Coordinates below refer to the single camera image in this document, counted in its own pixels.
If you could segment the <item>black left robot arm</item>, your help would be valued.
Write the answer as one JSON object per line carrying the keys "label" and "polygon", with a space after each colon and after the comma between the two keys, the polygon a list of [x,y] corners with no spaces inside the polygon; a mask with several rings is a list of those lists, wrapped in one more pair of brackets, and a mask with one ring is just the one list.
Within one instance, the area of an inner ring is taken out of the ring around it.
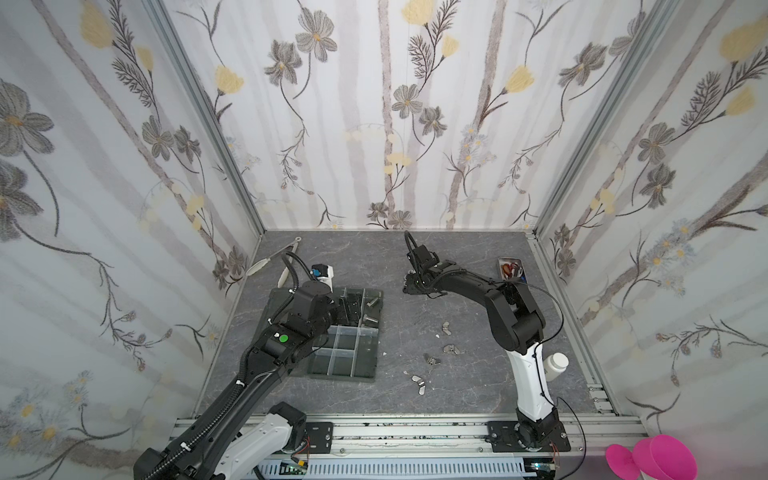
{"label": "black left robot arm", "polygon": [[567,452],[570,443],[549,394],[541,361],[545,319],[525,282],[494,279],[442,260],[405,234],[411,270],[403,292],[439,298],[448,293],[478,303],[486,310],[496,343],[507,352],[517,390],[516,422],[511,432],[493,431],[493,442],[514,451]]}

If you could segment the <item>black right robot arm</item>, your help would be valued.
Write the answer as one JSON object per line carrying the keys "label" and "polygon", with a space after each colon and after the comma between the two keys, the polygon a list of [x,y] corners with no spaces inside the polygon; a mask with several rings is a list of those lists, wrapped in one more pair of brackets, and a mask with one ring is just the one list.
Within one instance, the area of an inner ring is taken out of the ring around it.
{"label": "black right robot arm", "polygon": [[243,352],[238,371],[209,408],[165,449],[149,448],[133,466],[136,479],[243,479],[263,460],[308,447],[306,415],[281,402],[254,428],[242,428],[261,401],[314,351],[337,318],[339,297],[311,280],[294,290],[283,319]]}

